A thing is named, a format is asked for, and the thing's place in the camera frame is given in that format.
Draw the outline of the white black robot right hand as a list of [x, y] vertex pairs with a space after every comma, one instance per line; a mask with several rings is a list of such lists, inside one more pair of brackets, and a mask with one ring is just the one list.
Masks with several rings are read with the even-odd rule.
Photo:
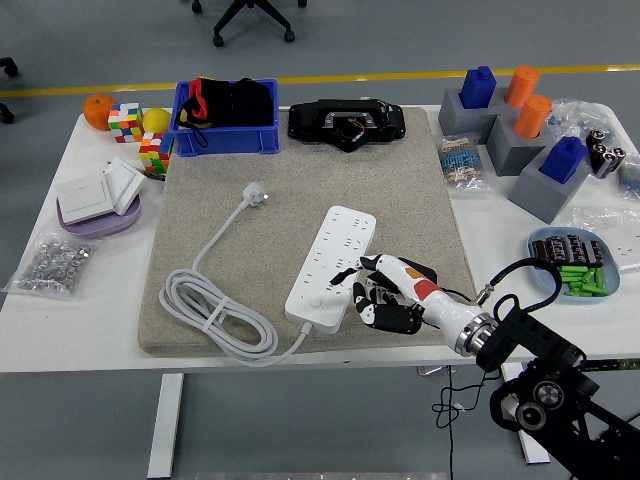
[[363, 323], [385, 332], [413, 335], [428, 324], [441, 330], [446, 344], [461, 356], [475, 355], [495, 327], [481, 307], [454, 300], [435, 274], [415, 262], [391, 255], [363, 256], [330, 280], [338, 285], [360, 270], [371, 272], [353, 284], [353, 300]]

